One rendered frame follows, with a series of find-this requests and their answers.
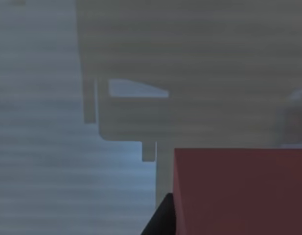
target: dark red surface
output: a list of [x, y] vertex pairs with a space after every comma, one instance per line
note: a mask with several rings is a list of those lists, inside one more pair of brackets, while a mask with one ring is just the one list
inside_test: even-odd
[[302, 149], [176, 149], [178, 235], [302, 235]]

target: red box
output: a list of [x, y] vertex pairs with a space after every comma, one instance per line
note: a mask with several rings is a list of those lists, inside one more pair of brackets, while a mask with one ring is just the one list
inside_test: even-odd
[[177, 235], [302, 235], [302, 149], [175, 149]]

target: red panel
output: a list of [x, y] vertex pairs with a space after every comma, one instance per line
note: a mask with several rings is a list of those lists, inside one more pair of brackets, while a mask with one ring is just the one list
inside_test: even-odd
[[302, 235], [302, 149], [176, 149], [179, 235]]

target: black object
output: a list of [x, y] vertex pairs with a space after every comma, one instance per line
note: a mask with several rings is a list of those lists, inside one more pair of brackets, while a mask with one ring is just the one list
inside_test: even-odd
[[152, 218], [144, 228], [141, 235], [175, 235], [176, 213], [172, 193], [168, 193]]

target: blurry reddish object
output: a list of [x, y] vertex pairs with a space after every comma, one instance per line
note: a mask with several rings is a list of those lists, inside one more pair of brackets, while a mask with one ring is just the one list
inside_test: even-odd
[[302, 149], [176, 149], [177, 235], [302, 235]]

